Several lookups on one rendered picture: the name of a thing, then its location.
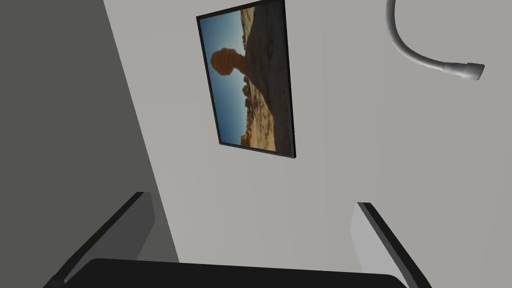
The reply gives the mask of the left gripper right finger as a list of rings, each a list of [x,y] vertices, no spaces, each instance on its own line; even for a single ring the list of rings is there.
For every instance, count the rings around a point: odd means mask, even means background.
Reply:
[[[362,274],[386,280],[382,288],[432,288],[371,203],[355,204],[350,235]]]

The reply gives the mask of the framed desert rock picture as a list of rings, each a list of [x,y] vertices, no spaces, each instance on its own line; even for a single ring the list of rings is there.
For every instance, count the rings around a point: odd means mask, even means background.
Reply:
[[[196,17],[218,143],[295,158],[285,0]]]

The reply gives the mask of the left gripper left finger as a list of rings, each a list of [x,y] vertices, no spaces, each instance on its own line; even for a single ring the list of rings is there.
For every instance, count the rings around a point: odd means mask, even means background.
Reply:
[[[93,259],[136,260],[154,224],[152,194],[135,192],[65,261],[43,288],[63,288]]]

